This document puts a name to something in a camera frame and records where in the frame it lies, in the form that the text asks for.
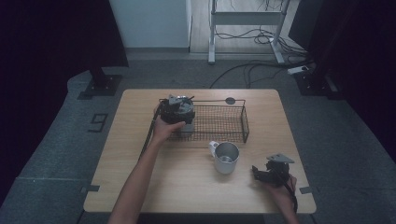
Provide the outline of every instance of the metal frame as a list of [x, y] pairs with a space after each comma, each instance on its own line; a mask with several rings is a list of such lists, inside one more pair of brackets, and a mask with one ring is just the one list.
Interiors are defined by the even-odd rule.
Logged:
[[209, 37], [209, 59], [210, 64], [215, 63], [215, 27], [216, 25], [277, 25], [273, 38], [270, 38], [271, 48], [278, 63], [284, 63], [282, 53], [278, 48], [279, 35], [289, 7], [290, 0], [286, 0], [282, 11], [269, 12], [224, 12], [216, 11], [216, 1], [212, 1], [210, 12], [210, 37]]

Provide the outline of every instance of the gray floor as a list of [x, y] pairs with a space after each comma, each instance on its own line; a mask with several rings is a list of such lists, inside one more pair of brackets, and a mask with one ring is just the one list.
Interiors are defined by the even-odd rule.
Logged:
[[[130, 68], [105, 68], [106, 74], [123, 75], [115, 96], [78, 100], [90, 74], [69, 80], [64, 106], [15, 180], [1, 207], [0, 223], [106, 223], [109, 214], [83, 213], [83, 202], [122, 92], [207, 89], [223, 72], [251, 58], [218, 57], [215, 65], [208, 65], [205, 55], [150, 53], [129, 59]], [[253, 71], [252, 79], [270, 77], [276, 71], [261, 67]], [[245, 87], [242, 68], [214, 85], [215, 89]], [[313, 215], [299, 215], [302, 223], [396, 223], [396, 165], [347, 102], [302, 96], [285, 70], [251, 88], [279, 92], [318, 207]], [[88, 132], [99, 128], [91, 124], [94, 114], [103, 113], [108, 114], [104, 129]], [[171, 214], [144, 215], [142, 222], [270, 224], [283, 220], [279, 214]]]

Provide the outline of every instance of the metal mesh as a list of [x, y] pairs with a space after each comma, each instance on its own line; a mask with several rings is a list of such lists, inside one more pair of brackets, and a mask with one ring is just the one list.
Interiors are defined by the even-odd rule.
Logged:
[[170, 141], [230, 141], [248, 140], [248, 117], [245, 101], [242, 106], [195, 105], [194, 130], [172, 133]]

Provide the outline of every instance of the power strip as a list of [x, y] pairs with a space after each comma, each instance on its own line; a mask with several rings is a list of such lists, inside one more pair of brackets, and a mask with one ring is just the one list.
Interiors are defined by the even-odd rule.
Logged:
[[297, 73], [306, 72], [308, 70], [309, 70], [309, 68], [307, 66], [295, 67], [295, 68], [288, 69], [288, 74], [294, 75]]

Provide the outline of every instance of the cup handle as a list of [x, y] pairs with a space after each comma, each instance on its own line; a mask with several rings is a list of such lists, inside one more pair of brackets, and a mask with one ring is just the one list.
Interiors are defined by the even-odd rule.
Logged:
[[209, 149], [210, 149], [210, 152], [212, 153], [212, 156], [213, 157], [215, 157], [215, 150], [216, 150], [216, 147], [219, 145], [219, 143], [218, 142], [215, 142], [215, 141], [211, 141], [210, 143], [209, 143]]

